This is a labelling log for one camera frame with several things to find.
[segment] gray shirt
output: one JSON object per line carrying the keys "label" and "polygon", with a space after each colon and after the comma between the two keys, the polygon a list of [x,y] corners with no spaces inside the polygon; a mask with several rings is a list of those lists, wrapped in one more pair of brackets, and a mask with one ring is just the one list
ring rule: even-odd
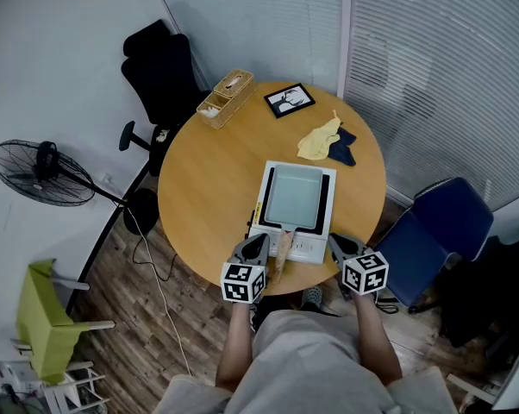
{"label": "gray shirt", "polygon": [[235,393],[190,376],[172,379],[155,414],[453,413],[440,370],[387,387],[360,365],[354,317],[275,311],[253,341],[253,362]]}

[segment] person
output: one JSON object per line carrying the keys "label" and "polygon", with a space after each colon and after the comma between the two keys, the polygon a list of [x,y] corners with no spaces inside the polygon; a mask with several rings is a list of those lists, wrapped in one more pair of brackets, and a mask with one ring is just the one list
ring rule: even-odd
{"label": "person", "polygon": [[283,297],[233,304],[216,385],[172,379],[156,414],[456,412],[438,368],[403,377],[371,295],[353,295],[355,317],[320,310],[322,292],[303,292],[300,310]]}

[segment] fan base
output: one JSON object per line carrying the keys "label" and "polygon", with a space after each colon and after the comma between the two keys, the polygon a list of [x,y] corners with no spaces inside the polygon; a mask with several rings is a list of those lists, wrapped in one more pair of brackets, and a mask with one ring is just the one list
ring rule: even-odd
{"label": "fan base", "polygon": [[[139,189],[128,196],[127,205],[123,211],[123,222],[131,233],[140,235],[139,229],[141,229],[142,234],[146,235],[153,229],[158,221],[158,216],[158,197],[152,190]],[[133,217],[139,223],[139,229],[135,225]]]}

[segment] yellow cloth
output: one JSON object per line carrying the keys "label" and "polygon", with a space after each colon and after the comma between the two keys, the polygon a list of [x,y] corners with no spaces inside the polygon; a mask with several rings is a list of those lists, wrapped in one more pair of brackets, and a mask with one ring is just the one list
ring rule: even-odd
{"label": "yellow cloth", "polygon": [[54,260],[35,262],[28,267],[16,329],[20,340],[32,348],[32,367],[49,384],[60,383],[70,362],[79,334],[87,323],[74,323],[56,296],[50,280]]}
{"label": "yellow cloth", "polygon": [[297,156],[306,160],[324,160],[328,156],[328,148],[333,142],[337,142],[340,136],[337,134],[341,125],[340,118],[333,110],[335,117],[320,128],[313,129],[297,144]]}

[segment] fan grille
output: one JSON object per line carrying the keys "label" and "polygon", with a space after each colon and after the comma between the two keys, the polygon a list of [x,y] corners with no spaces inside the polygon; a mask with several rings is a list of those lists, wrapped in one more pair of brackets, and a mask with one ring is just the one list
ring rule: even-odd
{"label": "fan grille", "polygon": [[63,171],[72,173],[93,184],[89,174],[76,161],[58,152],[60,171],[55,176],[39,180],[34,167],[40,144],[31,141],[10,140],[0,144],[0,179],[11,189],[41,203],[74,207],[93,198],[90,188],[68,178]]}

